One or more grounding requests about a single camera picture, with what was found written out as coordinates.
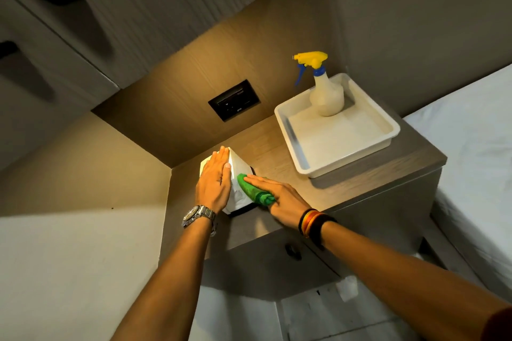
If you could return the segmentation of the person's left forearm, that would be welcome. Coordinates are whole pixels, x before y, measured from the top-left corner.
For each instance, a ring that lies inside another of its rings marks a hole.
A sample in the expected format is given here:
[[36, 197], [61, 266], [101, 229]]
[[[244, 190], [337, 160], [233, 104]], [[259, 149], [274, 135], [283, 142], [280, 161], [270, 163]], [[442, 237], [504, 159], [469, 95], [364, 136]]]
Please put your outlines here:
[[188, 341], [213, 224], [200, 217], [184, 229], [120, 322], [111, 341]]

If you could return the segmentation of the silver wristwatch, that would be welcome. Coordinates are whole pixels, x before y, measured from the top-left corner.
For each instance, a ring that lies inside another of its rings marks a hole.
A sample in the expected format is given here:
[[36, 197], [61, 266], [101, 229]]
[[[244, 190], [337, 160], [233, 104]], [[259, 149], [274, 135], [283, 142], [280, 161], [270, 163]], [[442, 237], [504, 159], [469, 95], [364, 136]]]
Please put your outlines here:
[[209, 209], [204, 205], [196, 205], [192, 209], [190, 209], [184, 216], [182, 220], [182, 227], [187, 228], [189, 225], [191, 225], [191, 223], [193, 223], [197, 219], [205, 217], [208, 218], [208, 220], [211, 222], [210, 236], [213, 237], [216, 234], [217, 228], [217, 223], [215, 222], [216, 216], [216, 213], [212, 209]]

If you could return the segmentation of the white plastic tray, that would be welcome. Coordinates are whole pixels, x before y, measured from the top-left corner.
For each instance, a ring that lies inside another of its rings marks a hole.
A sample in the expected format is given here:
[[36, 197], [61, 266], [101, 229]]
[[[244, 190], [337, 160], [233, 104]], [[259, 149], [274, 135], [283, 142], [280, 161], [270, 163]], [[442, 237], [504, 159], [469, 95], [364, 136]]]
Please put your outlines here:
[[399, 123], [346, 73], [330, 78], [344, 90], [341, 112], [322, 117], [310, 102], [314, 88], [279, 104], [279, 127], [298, 173], [316, 178], [388, 147]]

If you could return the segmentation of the dark red sleeve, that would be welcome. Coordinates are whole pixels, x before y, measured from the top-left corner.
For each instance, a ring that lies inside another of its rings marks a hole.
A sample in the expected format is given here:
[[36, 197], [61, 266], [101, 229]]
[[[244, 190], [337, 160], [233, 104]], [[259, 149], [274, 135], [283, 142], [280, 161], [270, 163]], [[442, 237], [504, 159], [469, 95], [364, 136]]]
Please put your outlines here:
[[512, 306], [496, 312], [489, 318], [480, 341], [512, 341]]

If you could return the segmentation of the white bed mattress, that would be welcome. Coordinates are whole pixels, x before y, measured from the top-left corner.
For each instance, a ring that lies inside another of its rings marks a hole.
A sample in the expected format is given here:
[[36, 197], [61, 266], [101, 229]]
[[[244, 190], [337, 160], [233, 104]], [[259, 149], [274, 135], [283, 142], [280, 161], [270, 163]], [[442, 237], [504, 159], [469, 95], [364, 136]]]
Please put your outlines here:
[[447, 157], [434, 222], [483, 285], [512, 303], [512, 64], [404, 120]]

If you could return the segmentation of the wooden bedside table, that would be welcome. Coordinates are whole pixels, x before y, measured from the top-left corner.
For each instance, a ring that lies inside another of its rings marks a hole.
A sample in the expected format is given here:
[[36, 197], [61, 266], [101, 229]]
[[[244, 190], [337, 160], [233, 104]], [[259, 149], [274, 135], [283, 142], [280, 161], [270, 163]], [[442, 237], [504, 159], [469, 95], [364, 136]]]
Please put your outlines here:
[[[233, 148], [258, 175], [290, 184], [310, 206], [345, 227], [402, 253], [416, 252], [446, 157], [390, 106], [377, 103], [399, 123], [399, 135], [390, 146], [318, 178], [296, 171], [274, 115], [173, 168], [159, 264], [176, 246], [182, 218], [194, 205], [200, 162], [221, 145]], [[203, 286], [278, 301], [348, 274], [341, 261], [282, 226], [265, 209], [221, 215], [216, 223]], [[286, 243], [299, 248], [301, 261], [286, 254]]]

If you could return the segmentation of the black wall socket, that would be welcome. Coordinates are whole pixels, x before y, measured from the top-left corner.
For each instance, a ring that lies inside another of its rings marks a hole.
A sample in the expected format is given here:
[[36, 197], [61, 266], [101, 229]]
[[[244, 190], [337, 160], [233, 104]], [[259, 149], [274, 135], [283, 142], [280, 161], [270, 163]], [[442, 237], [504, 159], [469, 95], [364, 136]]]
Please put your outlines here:
[[209, 100], [208, 104], [223, 122], [227, 122], [260, 102], [253, 86], [245, 79]]

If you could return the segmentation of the black and orange wristbands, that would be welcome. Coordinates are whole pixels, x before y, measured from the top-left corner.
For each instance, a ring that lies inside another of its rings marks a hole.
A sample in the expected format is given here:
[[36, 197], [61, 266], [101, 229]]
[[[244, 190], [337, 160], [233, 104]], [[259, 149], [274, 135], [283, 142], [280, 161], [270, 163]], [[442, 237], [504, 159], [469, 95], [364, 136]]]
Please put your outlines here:
[[324, 251], [321, 230], [326, 222], [337, 223], [337, 220], [328, 214], [310, 208], [301, 215], [298, 231], [303, 237], [310, 239], [316, 247]]

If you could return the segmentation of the white paper scrap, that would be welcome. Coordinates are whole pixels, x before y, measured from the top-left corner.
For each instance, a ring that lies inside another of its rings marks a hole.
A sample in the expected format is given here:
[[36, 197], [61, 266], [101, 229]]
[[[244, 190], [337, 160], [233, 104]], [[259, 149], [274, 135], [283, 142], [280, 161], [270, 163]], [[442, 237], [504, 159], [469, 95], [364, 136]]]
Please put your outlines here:
[[344, 303], [347, 303], [359, 295], [358, 278], [349, 275], [335, 284], [336, 291]]

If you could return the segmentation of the spray bottle with yellow nozzle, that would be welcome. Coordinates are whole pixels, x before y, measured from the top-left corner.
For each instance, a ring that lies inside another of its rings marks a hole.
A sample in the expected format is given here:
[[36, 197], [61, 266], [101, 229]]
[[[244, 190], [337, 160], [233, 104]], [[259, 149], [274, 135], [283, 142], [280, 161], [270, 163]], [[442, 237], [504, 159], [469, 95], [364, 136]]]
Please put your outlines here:
[[330, 117], [342, 111], [345, 104], [344, 91], [341, 84], [336, 84], [327, 76], [323, 65], [328, 54], [321, 51], [303, 52], [292, 57], [298, 63], [299, 74], [295, 82], [298, 86], [307, 67], [313, 69], [315, 88], [310, 92], [311, 105], [322, 117]]

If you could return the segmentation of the person's right hand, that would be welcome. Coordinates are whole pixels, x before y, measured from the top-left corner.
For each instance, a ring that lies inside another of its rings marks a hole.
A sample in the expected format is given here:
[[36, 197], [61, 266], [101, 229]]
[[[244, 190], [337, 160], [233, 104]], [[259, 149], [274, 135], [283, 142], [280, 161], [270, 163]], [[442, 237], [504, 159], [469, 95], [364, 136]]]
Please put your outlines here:
[[[263, 181], [278, 182], [256, 175], [248, 175], [247, 179], [253, 184], [262, 183]], [[301, 215], [305, 210], [310, 209], [311, 206], [304, 201], [290, 184], [282, 184], [283, 186], [279, 186], [278, 190], [275, 191], [279, 202], [269, 207], [270, 213], [283, 225], [298, 230]]]

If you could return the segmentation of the green cleaning cloth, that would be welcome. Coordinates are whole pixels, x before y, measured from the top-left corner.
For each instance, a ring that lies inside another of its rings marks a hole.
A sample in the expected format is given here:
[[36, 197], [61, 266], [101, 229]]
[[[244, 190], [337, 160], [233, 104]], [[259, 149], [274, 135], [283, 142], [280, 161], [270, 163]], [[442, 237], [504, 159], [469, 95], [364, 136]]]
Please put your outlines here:
[[239, 184], [240, 189], [246, 194], [246, 196], [255, 204], [268, 208], [273, 203], [276, 202], [276, 198], [272, 195], [271, 192], [259, 189], [256, 186], [245, 181], [246, 174], [238, 174], [237, 182]]

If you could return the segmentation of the person's right forearm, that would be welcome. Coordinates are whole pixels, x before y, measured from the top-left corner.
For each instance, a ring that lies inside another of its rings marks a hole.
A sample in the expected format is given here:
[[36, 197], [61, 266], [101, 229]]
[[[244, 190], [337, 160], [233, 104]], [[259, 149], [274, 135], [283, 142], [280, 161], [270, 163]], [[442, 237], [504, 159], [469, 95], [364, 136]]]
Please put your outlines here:
[[324, 247], [428, 341], [480, 341], [489, 318], [512, 306], [456, 273], [401, 254], [338, 223], [326, 222], [321, 234]]

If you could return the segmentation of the person's left hand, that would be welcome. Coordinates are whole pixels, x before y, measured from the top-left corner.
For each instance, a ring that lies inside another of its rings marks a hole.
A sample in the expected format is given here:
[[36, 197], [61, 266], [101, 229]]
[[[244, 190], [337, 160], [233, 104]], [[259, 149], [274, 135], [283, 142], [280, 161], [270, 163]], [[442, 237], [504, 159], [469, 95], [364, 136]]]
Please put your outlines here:
[[229, 163], [229, 148], [223, 148], [223, 172], [222, 180], [214, 180], [211, 177], [211, 157], [207, 162], [207, 183], [203, 189], [195, 189], [196, 205], [204, 205], [212, 209], [217, 215], [226, 207], [230, 193], [224, 193], [224, 164]]

